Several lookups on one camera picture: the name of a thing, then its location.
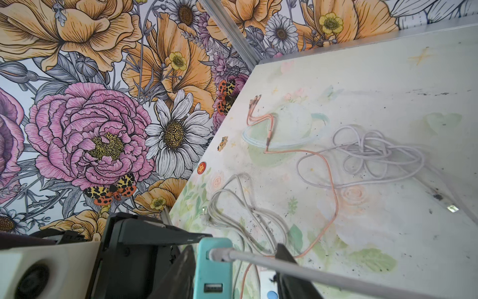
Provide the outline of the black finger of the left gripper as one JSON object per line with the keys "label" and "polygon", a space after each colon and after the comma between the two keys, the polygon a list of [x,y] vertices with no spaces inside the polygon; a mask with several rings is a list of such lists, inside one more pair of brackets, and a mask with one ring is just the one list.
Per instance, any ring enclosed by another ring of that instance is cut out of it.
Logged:
{"label": "black finger of the left gripper", "polygon": [[86,298],[147,299],[183,250],[206,237],[146,216],[112,214]]}

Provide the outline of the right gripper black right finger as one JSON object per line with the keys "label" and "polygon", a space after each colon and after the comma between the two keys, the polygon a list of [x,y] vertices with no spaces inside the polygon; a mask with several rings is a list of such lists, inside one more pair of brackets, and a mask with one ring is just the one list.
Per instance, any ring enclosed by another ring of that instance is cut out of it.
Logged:
{"label": "right gripper black right finger", "polygon": [[[278,244],[275,258],[298,265],[284,244]],[[310,281],[276,271],[274,282],[278,286],[279,299],[323,299]]]}

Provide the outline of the teal charger with white cable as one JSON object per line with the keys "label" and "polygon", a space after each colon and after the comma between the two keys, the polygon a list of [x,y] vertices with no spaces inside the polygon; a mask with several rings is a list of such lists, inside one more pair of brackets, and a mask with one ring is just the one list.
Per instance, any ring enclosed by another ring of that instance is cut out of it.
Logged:
{"label": "teal charger with white cable", "polygon": [[206,237],[197,247],[194,276],[194,299],[231,299],[233,295],[233,266],[209,258],[212,249],[232,248],[228,238]]}

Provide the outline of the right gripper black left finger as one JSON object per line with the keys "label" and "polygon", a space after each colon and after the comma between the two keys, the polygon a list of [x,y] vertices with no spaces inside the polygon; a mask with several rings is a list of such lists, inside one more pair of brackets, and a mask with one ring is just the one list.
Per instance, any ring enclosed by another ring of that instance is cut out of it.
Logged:
{"label": "right gripper black left finger", "polygon": [[192,299],[195,268],[194,249],[188,245],[148,299]]}

